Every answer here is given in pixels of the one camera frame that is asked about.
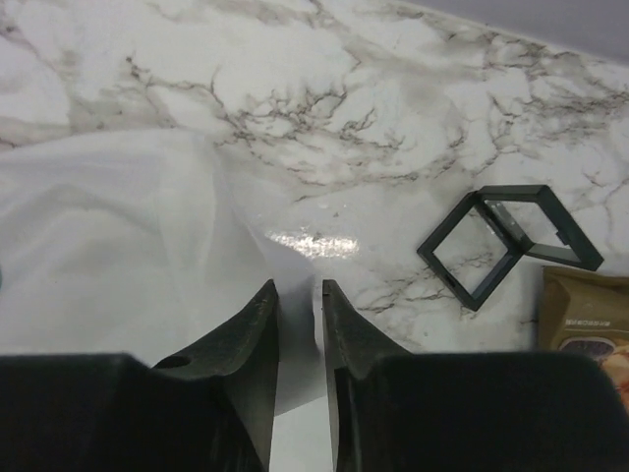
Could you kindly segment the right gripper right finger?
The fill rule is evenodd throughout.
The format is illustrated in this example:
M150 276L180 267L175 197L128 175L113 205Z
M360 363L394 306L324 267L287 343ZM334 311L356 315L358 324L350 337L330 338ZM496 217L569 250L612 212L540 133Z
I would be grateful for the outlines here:
M628 416L598 365L544 352L414 354L322 284L337 471L624 471Z

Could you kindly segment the white button shirt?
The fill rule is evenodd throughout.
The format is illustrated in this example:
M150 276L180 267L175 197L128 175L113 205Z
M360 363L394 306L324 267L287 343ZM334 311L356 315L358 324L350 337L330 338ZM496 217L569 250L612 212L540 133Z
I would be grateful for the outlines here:
M329 471L313 264L254 230L208 138L112 132L1 155L1 351L154 365L279 295L274 471Z

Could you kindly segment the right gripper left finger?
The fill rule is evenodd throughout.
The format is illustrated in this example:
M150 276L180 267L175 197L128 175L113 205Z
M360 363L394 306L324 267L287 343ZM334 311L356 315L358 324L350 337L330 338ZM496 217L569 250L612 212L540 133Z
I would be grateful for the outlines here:
M5 471L265 471L279 364L267 281L230 320L147 366L128 354L1 360Z

